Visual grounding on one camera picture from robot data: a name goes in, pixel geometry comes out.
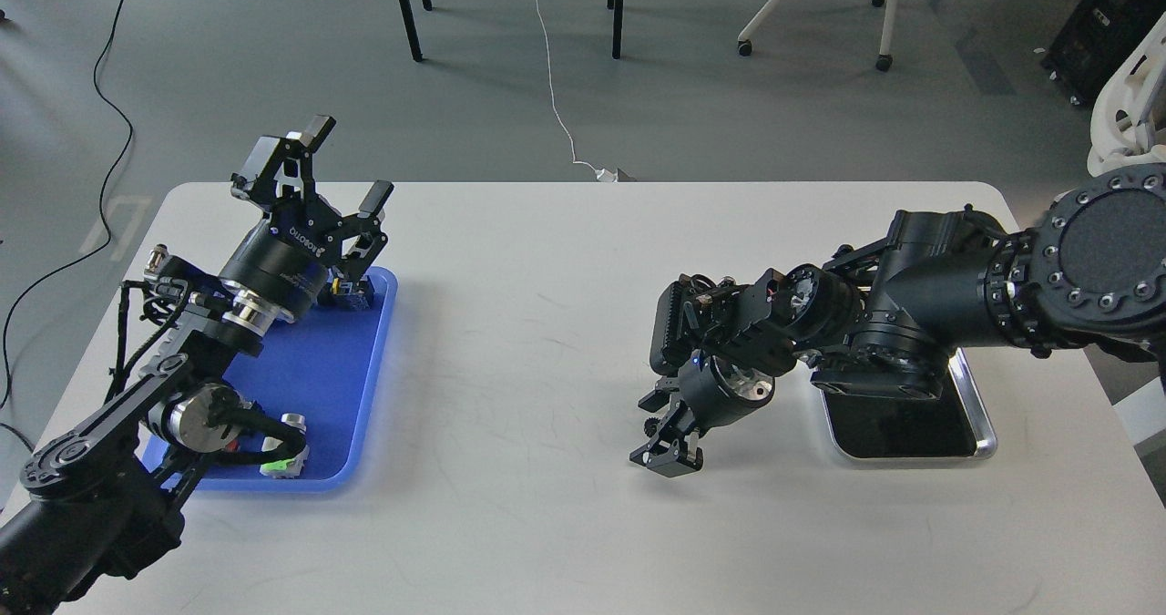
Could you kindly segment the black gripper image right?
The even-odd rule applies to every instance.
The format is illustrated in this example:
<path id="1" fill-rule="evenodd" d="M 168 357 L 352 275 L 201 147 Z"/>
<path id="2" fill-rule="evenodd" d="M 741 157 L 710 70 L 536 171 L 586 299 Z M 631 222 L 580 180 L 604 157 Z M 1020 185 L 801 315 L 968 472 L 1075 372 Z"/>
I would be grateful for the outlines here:
<path id="1" fill-rule="evenodd" d="M 628 462 L 644 466 L 663 477 L 683 477 L 704 463 L 698 448 L 701 434 L 731 425 L 763 408 L 774 397 L 775 379 L 747 366 L 737 366 L 719 356 L 694 356 L 677 373 L 679 387 L 654 387 L 642 396 L 638 408 L 668 411 L 680 399 L 691 415 L 659 417 L 660 433 L 628 454 Z"/>

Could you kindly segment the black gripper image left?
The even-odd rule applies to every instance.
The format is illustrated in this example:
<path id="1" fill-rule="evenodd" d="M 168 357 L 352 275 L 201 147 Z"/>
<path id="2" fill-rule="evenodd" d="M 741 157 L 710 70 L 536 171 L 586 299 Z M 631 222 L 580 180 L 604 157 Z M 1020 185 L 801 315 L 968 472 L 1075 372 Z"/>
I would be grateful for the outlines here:
<path id="1" fill-rule="evenodd" d="M 312 158 L 333 126 L 333 117 L 317 114 L 303 132 L 262 135 L 230 175 L 230 195 L 264 216 L 222 267 L 220 281 L 236 295 L 250 292 L 286 322 L 312 307 L 329 270 L 358 282 L 388 242 L 382 214 L 394 191 L 389 180 L 375 180 L 358 211 L 344 218 L 316 191 Z"/>

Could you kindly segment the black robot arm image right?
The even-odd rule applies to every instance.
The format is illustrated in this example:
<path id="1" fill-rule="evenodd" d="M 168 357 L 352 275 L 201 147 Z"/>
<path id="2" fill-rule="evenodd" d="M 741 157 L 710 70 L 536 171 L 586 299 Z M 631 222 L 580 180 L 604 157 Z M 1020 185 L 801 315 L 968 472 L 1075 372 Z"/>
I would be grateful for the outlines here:
<path id="1" fill-rule="evenodd" d="M 658 376 L 628 461 L 663 477 L 702 469 L 700 440 L 770 404 L 803 363 L 850 457 L 982 457 L 986 418 L 956 359 L 1011 345 L 1046 358 L 1096 345 L 1163 363 L 1163 163 L 1104 172 L 1007 233 L 965 207 L 899 210 L 879 242 L 754 284 L 680 275 L 660 295 Z"/>

